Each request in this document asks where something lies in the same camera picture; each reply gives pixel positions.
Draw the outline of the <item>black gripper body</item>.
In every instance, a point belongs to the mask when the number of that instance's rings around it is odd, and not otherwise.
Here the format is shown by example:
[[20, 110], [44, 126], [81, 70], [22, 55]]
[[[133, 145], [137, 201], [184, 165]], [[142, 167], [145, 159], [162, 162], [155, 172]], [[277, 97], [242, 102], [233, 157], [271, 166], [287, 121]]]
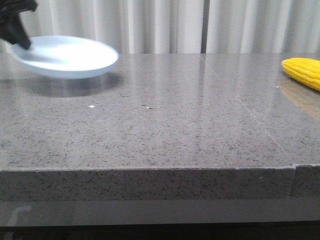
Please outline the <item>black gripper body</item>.
[[34, 12], [38, 7], [35, 0], [1, 0], [0, 15], [8, 16], [26, 11]]

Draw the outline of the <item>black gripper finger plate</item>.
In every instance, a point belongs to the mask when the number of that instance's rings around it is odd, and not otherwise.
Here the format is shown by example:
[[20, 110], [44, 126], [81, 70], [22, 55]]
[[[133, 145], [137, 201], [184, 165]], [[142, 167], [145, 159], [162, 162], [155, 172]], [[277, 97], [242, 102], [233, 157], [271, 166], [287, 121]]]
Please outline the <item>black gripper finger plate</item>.
[[18, 44], [23, 49], [31, 47], [31, 41], [19, 14], [12, 14], [0, 19], [0, 38], [12, 45]]

